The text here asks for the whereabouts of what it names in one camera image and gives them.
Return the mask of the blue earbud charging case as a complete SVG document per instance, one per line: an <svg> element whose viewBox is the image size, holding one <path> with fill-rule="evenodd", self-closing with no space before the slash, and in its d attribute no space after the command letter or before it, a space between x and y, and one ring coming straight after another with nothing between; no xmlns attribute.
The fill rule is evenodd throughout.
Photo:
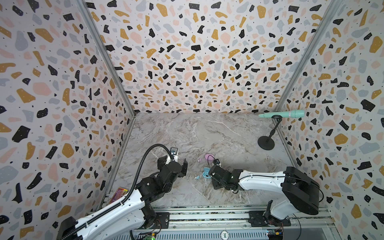
<svg viewBox="0 0 384 240"><path fill-rule="evenodd" d="M208 167L204 168L203 173L202 173L204 178L206 178L206 179L210 179L211 178L211 176L209 175L209 171L210 171L210 168L208 168Z"/></svg>

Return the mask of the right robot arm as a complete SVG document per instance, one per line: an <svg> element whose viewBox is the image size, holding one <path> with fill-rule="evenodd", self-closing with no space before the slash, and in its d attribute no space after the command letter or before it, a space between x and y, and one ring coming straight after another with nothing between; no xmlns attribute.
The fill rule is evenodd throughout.
<svg viewBox="0 0 384 240"><path fill-rule="evenodd" d="M239 191L262 190L275 192L281 197L268 203L264 216L283 220L289 215L301 212L307 215L319 213L320 186L312 178L294 167L274 173L255 173L241 169L232 172L214 165L209 176L215 190Z"/></svg>

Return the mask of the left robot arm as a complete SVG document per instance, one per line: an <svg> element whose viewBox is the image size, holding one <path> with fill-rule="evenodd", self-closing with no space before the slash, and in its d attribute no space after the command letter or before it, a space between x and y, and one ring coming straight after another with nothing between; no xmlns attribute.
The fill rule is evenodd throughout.
<svg viewBox="0 0 384 240"><path fill-rule="evenodd" d="M76 220L69 217L59 228L59 240L111 240L140 228L149 229L157 214L151 203L172 189L173 183L187 174L188 162L158 160L160 171L143 178L131 194L125 194L112 204Z"/></svg>

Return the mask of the pink earbud charging case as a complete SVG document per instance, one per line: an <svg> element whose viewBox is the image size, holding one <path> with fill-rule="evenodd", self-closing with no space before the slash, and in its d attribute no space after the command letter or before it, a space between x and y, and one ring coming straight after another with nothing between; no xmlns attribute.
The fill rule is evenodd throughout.
<svg viewBox="0 0 384 240"><path fill-rule="evenodd" d="M206 155L205 155L205 159L206 159L207 161L213 161L213 160L215 159L215 157L214 157L213 155L211 155L211 154L206 154Z"/></svg>

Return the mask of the mint green microphone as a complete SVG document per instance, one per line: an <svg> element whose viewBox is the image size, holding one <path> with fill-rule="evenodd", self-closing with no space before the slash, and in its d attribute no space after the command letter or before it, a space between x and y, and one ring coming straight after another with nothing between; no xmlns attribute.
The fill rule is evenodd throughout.
<svg viewBox="0 0 384 240"><path fill-rule="evenodd" d="M302 118L306 115L304 110L293 110L288 112L269 112L258 115L260 118L271 119L273 116L281 116L282 118Z"/></svg>

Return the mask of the colourful packet at wall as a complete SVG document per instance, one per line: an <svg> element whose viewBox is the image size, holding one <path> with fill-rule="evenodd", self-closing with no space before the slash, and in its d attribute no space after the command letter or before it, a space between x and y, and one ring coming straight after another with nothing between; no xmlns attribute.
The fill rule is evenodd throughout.
<svg viewBox="0 0 384 240"><path fill-rule="evenodd" d="M125 194L129 192L128 189L119 187L111 197L109 204L112 204L113 202L119 200L121 197L123 197Z"/></svg>

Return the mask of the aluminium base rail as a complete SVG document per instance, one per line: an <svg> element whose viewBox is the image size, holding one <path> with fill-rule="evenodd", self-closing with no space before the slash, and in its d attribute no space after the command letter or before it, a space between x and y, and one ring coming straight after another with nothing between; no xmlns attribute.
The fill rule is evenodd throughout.
<svg viewBox="0 0 384 240"><path fill-rule="evenodd" d="M156 208L149 229L124 229L113 240L340 240L329 214L292 214L281 226L262 221L266 206Z"/></svg>

